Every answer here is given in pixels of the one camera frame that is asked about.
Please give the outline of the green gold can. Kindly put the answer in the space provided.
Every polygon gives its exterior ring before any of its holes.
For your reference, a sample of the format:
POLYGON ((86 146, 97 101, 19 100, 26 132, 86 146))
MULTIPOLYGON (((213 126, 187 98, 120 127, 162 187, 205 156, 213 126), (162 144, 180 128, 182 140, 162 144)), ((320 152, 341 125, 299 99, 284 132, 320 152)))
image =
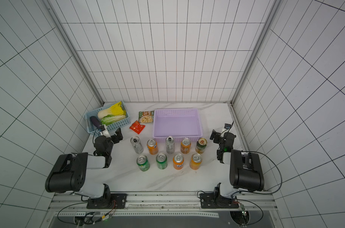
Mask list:
POLYGON ((195 151, 199 154, 202 154, 205 152, 206 147, 207 147, 207 140, 205 138, 200 138, 196 142, 195 151))

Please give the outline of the silver white drink can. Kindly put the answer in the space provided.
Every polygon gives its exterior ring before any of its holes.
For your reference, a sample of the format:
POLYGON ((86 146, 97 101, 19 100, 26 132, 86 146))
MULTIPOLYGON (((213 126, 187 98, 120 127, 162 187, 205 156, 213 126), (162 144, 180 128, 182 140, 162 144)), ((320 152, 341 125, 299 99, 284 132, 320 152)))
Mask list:
POLYGON ((141 140, 138 136, 134 136, 130 139, 130 142, 134 148, 134 151, 137 153, 137 154, 141 154, 143 151, 144 151, 144 147, 141 143, 141 140))

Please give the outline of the orange gold can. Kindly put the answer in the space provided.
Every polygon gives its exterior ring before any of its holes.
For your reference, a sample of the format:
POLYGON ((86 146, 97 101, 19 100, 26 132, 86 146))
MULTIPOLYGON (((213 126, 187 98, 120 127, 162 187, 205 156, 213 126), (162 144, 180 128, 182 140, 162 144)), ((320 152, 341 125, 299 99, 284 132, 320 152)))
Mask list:
POLYGON ((190 160, 190 168, 198 170, 202 164, 202 157, 200 154, 193 154, 190 160))

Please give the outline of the green Sprite can front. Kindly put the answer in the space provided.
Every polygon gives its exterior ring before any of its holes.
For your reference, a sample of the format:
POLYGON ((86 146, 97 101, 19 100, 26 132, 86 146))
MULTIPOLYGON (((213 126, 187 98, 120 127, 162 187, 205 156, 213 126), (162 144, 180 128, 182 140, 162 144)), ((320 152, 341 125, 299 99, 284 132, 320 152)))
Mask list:
POLYGON ((136 164, 138 165, 139 169, 143 172, 149 170, 150 168, 150 163, 148 161, 147 156, 145 155, 140 155, 136 159, 136 164))

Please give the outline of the green sprite can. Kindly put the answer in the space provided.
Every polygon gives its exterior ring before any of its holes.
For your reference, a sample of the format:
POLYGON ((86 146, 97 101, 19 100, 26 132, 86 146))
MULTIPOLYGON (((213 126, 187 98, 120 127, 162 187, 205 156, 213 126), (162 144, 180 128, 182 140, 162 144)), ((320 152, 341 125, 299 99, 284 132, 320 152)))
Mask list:
POLYGON ((166 169, 168 165, 167 155, 164 153, 159 153, 156 156, 157 167, 160 170, 166 169))
POLYGON ((139 169, 143 172, 149 170, 150 168, 150 163, 148 161, 147 156, 145 155, 140 155, 136 159, 136 164, 138 165, 139 169))

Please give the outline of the purple plastic basket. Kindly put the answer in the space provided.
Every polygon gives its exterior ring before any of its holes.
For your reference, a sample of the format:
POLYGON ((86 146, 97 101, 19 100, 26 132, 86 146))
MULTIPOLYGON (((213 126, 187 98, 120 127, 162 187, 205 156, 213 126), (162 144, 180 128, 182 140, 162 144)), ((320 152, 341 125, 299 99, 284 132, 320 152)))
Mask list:
POLYGON ((169 136, 176 142, 184 138, 191 141, 202 138, 203 129, 198 109, 156 109, 152 137, 158 142, 164 142, 169 136))

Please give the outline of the orange Fanta can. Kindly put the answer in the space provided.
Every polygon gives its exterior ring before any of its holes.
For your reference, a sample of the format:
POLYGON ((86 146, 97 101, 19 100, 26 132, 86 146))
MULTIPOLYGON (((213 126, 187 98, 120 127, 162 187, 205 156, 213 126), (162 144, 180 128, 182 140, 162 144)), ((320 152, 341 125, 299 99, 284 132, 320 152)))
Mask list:
POLYGON ((183 155, 181 154, 176 154, 174 157, 173 157, 173 167, 176 169, 176 170, 180 170, 182 169, 184 166, 184 157, 183 155))

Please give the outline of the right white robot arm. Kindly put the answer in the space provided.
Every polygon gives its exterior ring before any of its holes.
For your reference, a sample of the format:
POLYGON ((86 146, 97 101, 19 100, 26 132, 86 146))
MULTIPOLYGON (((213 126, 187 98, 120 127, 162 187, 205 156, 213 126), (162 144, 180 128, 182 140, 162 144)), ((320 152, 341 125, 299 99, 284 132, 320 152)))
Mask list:
POLYGON ((226 192, 223 193, 223 183, 219 183, 213 191, 212 203, 217 208, 237 208, 239 204, 234 201, 232 195, 243 191, 262 191, 264 188, 264 177, 259 155, 255 152, 244 152, 233 148, 236 135, 229 132, 229 129, 219 133, 212 131, 210 139, 219 145, 217 159, 222 164, 229 165, 229 183, 226 192))

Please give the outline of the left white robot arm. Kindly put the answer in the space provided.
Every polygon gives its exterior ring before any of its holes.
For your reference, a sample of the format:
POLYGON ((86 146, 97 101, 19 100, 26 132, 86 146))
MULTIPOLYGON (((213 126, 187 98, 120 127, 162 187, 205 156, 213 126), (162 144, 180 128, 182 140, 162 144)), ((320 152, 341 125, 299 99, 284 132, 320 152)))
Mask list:
POLYGON ((117 128, 114 135, 110 135, 104 126, 101 129, 101 135, 94 142, 93 154, 63 154, 58 157, 45 181, 47 192, 71 192, 88 197, 87 209, 124 208, 125 194, 112 194, 107 184, 95 183, 87 178, 87 171, 110 166, 113 146, 123 140, 121 128, 117 128))

